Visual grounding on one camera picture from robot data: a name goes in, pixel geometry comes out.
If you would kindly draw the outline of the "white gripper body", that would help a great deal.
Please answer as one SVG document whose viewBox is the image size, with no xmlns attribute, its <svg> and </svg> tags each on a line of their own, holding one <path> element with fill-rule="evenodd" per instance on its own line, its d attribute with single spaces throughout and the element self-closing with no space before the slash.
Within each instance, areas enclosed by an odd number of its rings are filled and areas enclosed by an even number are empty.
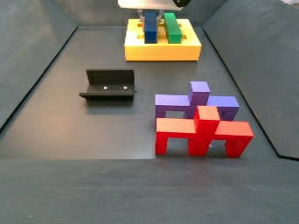
<svg viewBox="0 0 299 224">
<path fill-rule="evenodd" d="M 190 2 L 191 0 L 118 0 L 118 5 L 124 9 L 179 11 Z"/>
</svg>

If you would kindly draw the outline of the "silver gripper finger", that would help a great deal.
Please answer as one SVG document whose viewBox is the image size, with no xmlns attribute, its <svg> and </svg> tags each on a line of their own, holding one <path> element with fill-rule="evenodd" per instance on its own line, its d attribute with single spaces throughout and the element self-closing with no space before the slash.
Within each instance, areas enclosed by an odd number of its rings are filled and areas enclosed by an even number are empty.
<svg viewBox="0 0 299 224">
<path fill-rule="evenodd" d="M 144 27 L 144 20 L 146 20 L 144 11 L 143 11 L 143 9 L 138 9 L 136 12 L 138 12 L 140 24 Z"/>
<path fill-rule="evenodd" d="M 163 15 L 164 15 L 164 10 L 159 10 L 159 13 L 158 13 L 158 16 L 156 16 L 156 25 L 158 26 L 163 21 Z"/>
</svg>

